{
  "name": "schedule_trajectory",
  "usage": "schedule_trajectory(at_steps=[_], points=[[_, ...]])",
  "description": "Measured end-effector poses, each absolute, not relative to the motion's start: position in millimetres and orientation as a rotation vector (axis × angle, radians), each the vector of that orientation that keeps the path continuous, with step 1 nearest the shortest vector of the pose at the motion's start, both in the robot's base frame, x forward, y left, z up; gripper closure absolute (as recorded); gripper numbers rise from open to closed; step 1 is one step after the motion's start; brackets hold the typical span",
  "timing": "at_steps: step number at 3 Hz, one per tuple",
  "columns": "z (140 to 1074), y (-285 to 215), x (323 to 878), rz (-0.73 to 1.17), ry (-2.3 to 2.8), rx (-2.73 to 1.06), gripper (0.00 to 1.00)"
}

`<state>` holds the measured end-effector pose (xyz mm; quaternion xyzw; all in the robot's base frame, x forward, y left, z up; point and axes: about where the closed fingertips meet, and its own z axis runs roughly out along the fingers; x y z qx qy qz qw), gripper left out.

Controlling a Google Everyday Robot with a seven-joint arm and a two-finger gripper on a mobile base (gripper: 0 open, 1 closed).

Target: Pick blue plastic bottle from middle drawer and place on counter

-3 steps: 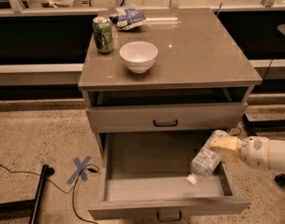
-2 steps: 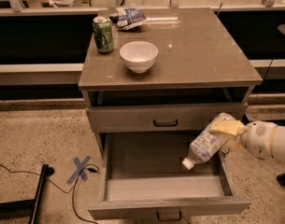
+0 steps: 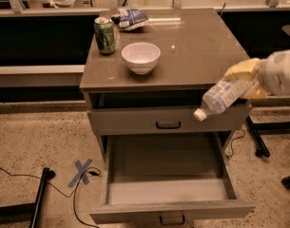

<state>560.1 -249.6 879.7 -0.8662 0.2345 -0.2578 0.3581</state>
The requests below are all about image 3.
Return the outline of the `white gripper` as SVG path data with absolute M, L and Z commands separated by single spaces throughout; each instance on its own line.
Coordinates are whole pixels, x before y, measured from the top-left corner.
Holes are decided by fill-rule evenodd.
M 262 99 L 269 93 L 290 96 L 290 50 L 274 52 L 263 59 L 262 64 L 259 58 L 239 62 L 225 72 L 224 78 L 250 81 L 258 72 L 259 82 L 251 85 L 243 93 L 244 99 Z

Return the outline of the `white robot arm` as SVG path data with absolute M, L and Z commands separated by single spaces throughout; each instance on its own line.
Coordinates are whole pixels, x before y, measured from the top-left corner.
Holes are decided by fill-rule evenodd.
M 244 99 L 290 96 L 290 49 L 273 52 L 265 59 L 239 62 L 225 72 L 224 78 L 252 82 L 242 95 Z

